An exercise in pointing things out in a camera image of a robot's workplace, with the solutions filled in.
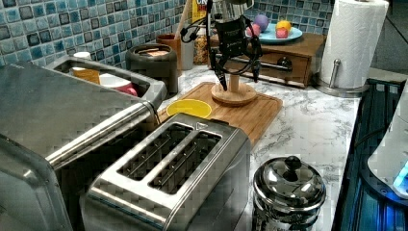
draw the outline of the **canister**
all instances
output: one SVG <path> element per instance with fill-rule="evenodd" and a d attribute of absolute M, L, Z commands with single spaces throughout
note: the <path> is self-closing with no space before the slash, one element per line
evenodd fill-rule
<path fill-rule="evenodd" d="M 319 173 L 295 156 L 266 161 L 253 187 L 253 230 L 311 230 L 326 196 Z"/>

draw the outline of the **wooden box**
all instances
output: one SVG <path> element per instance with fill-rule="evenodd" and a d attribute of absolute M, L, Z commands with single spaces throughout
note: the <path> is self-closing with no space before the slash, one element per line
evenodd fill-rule
<path fill-rule="evenodd" d="M 218 45 L 217 36 L 211 38 L 211 44 L 212 46 Z M 323 35 L 309 33 L 303 33 L 302 37 L 282 44 L 261 44 L 264 54 L 260 58 L 263 63 L 260 79 L 306 88 L 309 85 L 311 76 L 318 71 L 323 45 Z M 292 62 L 291 71 L 268 67 L 269 64 L 277 65 L 279 59 L 284 57 Z M 241 69 L 243 64 L 228 61 L 225 67 Z M 242 76 L 250 77 L 251 75 L 252 73 L 247 72 Z"/>

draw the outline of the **red apple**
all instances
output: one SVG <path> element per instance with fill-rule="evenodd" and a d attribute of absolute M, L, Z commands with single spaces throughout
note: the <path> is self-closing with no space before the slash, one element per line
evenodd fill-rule
<path fill-rule="evenodd" d="M 254 30 L 255 36 L 259 36 L 261 34 L 261 28 L 258 24 L 252 24 L 252 29 Z M 246 28 L 246 34 L 252 37 L 252 32 L 249 27 Z"/>
<path fill-rule="evenodd" d="M 285 28 L 276 29 L 276 38 L 277 39 L 287 39 L 288 35 L 289 35 L 289 32 Z"/>

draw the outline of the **marble countertop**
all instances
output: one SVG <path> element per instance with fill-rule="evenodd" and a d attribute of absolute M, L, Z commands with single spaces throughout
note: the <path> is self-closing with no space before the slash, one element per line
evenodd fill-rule
<path fill-rule="evenodd" d="M 243 77 L 240 81 L 257 92 L 283 101 L 276 119 L 251 151 L 250 182 L 252 183 L 256 169 L 265 161 L 276 157 L 297 156 L 320 173 L 327 189 L 326 200 L 313 230 L 330 230 L 359 99 L 330 96 L 312 87 L 300 90 L 263 81 L 254 83 Z M 217 82 L 216 75 L 207 66 L 195 66 L 192 70 L 184 71 L 179 77 L 179 93 L 164 101 L 159 110 L 202 82 Z M 236 230 L 250 230 L 251 214 L 252 188 Z"/>

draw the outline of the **wooden cutting board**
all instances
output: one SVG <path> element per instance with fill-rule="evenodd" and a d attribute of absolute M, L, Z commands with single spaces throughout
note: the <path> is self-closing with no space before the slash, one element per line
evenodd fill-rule
<path fill-rule="evenodd" d="M 197 99 L 208 103 L 213 109 L 208 119 L 226 121 L 231 126 L 243 129 L 254 146 L 281 110 L 282 100 L 257 93 L 256 98 L 245 106 L 225 107 L 213 99 L 211 94 L 213 85 L 214 83 L 201 83 L 180 99 Z M 160 121 L 168 118 L 166 109 L 159 112 L 159 118 Z"/>

